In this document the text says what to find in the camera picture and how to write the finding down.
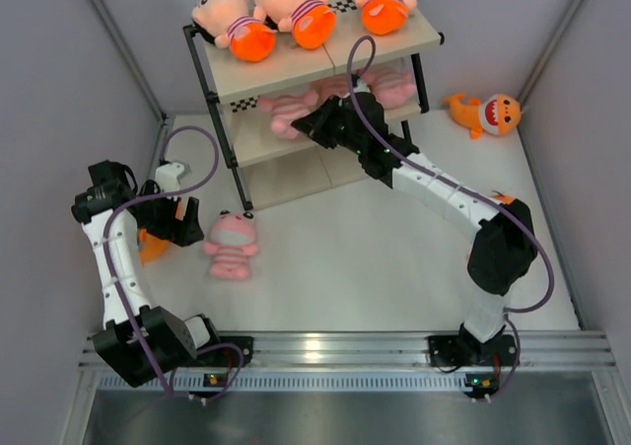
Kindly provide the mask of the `orange shark plush near right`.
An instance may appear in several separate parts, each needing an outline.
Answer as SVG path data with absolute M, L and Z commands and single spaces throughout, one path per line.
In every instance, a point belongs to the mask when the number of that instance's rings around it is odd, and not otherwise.
M 512 204 L 515 201 L 515 199 L 512 196 L 504 194 L 498 190 L 492 191 L 492 198 L 502 204 Z

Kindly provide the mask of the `beige black three-tier shelf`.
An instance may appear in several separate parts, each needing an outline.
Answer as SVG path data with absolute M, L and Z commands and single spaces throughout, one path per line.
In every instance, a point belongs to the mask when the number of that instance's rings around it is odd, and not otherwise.
M 263 209 L 365 176 L 348 152 L 324 150 L 303 135 L 278 137 L 271 130 L 271 113 L 257 105 L 259 97 L 287 96 L 302 102 L 318 81 L 345 72 L 348 53 L 365 30 L 354 0 L 330 4 L 338 24 L 326 45 L 304 50 L 280 35 L 272 55 L 260 63 L 236 60 L 207 42 L 195 25 L 183 29 L 225 164 L 245 209 Z

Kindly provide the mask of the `pink striped plush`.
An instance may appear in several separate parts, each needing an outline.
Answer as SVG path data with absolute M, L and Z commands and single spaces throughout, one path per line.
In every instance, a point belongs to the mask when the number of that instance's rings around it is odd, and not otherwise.
M 233 281 L 248 279 L 249 259 L 259 251 L 253 213 L 221 211 L 203 248 L 211 258 L 209 273 L 213 277 Z
M 344 74 L 316 80 L 312 82 L 312 89 L 317 92 L 320 103 L 324 103 L 332 96 L 343 99 L 349 95 L 347 76 Z
M 309 90 L 301 96 L 261 96 L 257 100 L 257 107 L 271 115 L 270 128 L 278 138 L 294 140 L 299 136 L 299 131 L 292 127 L 292 122 L 310 114 L 317 102 L 317 92 Z
M 384 67 L 369 71 L 365 76 L 377 101 L 386 110 L 395 110 L 408 103 L 416 94 L 414 73 Z

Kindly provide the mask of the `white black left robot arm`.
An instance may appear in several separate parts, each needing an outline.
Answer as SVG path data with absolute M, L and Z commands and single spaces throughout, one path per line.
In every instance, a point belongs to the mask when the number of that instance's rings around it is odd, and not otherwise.
M 128 385 L 139 387 L 195 360 L 216 363 L 223 352 L 204 315 L 182 320 L 155 304 L 141 260 L 140 231 L 169 245 L 203 240 L 199 202 L 185 207 L 176 196 L 189 168 L 162 161 L 155 175 L 138 185 L 125 165 L 103 161 L 90 167 L 92 185 L 76 195 L 71 212 L 93 250 L 104 298 L 103 329 L 93 338 L 99 357 Z

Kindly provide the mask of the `large boy doll plush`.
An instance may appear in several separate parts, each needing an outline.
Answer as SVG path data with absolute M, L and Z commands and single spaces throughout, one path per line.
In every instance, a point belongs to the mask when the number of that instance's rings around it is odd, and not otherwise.
M 362 24 L 371 34 L 385 36 L 400 30 L 417 9 L 417 0 L 355 0 Z

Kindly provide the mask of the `small boy doll plush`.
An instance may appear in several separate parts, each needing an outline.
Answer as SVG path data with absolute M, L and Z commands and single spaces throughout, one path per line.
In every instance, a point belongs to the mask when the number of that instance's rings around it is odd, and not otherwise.
M 254 0 L 254 16 L 271 20 L 280 33 L 291 34 L 302 48 L 324 45 L 336 26 L 330 0 Z

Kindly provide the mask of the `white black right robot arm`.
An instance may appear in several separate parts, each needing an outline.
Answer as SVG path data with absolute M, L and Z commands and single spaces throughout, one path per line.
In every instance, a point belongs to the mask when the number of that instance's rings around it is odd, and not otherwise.
M 370 93 L 333 96 L 291 125 L 322 148 L 354 153 L 370 178 L 417 198 L 470 242 L 466 271 L 476 289 L 456 337 L 456 357 L 481 363 L 493 355 L 508 294 L 537 256 L 528 206 L 484 197 L 432 167 L 417 146 L 390 132 Z

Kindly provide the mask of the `aluminium mounting rail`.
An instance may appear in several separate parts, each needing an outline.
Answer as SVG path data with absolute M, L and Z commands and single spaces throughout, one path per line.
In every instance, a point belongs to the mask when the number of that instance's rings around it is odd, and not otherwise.
M 245 349 L 251 365 L 260 368 L 378 367 L 428 368 L 443 352 L 431 343 L 432 333 L 251 333 Z M 616 365 L 600 332 L 519 332 L 521 365 L 536 370 L 608 369 Z

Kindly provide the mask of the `black-haired boy doll plush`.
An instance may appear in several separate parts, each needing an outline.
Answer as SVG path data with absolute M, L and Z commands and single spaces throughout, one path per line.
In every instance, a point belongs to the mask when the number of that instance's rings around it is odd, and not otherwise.
M 275 32 L 250 14 L 249 0 L 200 0 L 191 18 L 215 46 L 239 60 L 257 63 L 275 49 Z

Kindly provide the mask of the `orange shark plush left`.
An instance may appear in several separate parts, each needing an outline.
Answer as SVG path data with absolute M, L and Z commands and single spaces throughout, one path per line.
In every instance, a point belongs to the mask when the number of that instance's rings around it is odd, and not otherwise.
M 139 256 L 143 265 L 158 260 L 169 249 L 171 243 L 152 239 L 146 229 L 138 234 Z

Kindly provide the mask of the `orange shark plush far right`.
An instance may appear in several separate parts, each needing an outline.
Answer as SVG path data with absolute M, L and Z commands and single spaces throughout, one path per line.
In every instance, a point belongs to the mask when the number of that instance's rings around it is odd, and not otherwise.
M 516 129 L 522 119 L 521 104 L 508 95 L 495 94 L 484 102 L 471 98 L 466 103 L 464 99 L 465 94 L 454 94 L 445 97 L 443 103 L 452 120 L 466 128 L 471 139 L 478 139 L 483 133 L 505 136 Z

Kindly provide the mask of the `orange shark plush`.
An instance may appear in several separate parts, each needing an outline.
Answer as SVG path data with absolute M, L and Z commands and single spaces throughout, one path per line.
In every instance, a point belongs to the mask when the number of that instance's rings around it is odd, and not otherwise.
M 138 234 L 139 256 L 143 265 L 158 260 L 169 249 L 171 243 L 152 239 L 146 229 Z
M 495 94 L 484 102 L 471 98 L 466 103 L 464 99 L 465 94 L 454 94 L 445 97 L 443 103 L 452 120 L 466 128 L 471 139 L 478 139 L 483 133 L 505 136 L 516 129 L 522 119 L 521 104 L 508 95 Z
M 512 196 L 504 194 L 498 190 L 492 191 L 492 198 L 502 204 L 512 204 L 515 201 L 515 199 Z

